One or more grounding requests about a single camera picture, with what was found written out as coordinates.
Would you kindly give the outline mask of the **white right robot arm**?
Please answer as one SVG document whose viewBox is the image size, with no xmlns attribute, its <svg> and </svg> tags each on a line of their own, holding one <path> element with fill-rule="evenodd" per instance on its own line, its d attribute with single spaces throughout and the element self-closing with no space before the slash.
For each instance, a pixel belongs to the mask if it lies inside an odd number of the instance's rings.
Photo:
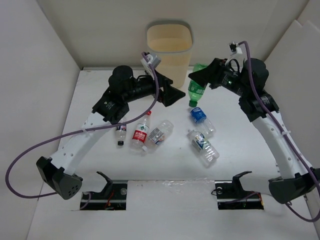
<svg viewBox="0 0 320 240">
<path fill-rule="evenodd" d="M 264 89 L 269 77 L 265 63 L 251 58 L 241 71 L 225 63 L 215 58 L 209 66 L 190 73 L 189 78 L 203 88 L 224 87 L 239 96 L 240 109 L 260 132 L 277 163 L 280 176 L 268 181 L 268 189 L 278 203 L 286 204 L 311 192 L 316 186 L 301 162 L 304 157 L 287 142 L 292 138 L 279 107 Z"/>
</svg>

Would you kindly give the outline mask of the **blue label water bottle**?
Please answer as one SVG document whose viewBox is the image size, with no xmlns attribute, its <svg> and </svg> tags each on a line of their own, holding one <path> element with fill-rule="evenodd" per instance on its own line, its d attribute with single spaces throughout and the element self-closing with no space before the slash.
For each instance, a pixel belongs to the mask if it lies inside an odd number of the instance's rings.
<svg viewBox="0 0 320 240">
<path fill-rule="evenodd" d="M 216 129 L 214 125 L 200 107 L 192 108 L 190 116 L 194 121 L 197 130 L 206 138 L 211 138 L 215 135 Z"/>
</svg>

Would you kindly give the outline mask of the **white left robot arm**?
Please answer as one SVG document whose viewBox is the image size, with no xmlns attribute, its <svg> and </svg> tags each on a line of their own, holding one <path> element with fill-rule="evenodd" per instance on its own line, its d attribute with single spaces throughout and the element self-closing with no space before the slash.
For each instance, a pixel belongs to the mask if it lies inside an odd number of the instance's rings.
<svg viewBox="0 0 320 240">
<path fill-rule="evenodd" d="M 166 76 L 155 72 L 134 77 L 133 69 L 127 65 L 115 67 L 108 83 L 81 132 L 50 157 L 42 156 L 36 162 L 43 181 L 64 200 L 71 199 L 82 187 L 83 178 L 75 173 L 82 159 L 129 112 L 130 102 L 153 96 L 168 107 L 186 95 L 173 87 L 173 81 Z"/>
</svg>

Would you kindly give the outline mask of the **green plastic bottle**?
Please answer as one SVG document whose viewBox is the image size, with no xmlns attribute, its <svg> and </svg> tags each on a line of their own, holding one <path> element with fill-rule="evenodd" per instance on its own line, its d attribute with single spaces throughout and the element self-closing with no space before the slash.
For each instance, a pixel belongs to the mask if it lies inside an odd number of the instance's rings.
<svg viewBox="0 0 320 240">
<path fill-rule="evenodd" d="M 192 73 L 200 71 L 204 68 L 206 68 L 207 65 L 197 63 L 193 66 Z M 198 101 L 202 98 L 205 87 L 201 87 L 199 84 L 197 84 L 194 80 L 190 80 L 188 85 L 188 96 L 189 96 L 189 106 L 192 108 L 195 108 L 198 104 Z"/>
</svg>

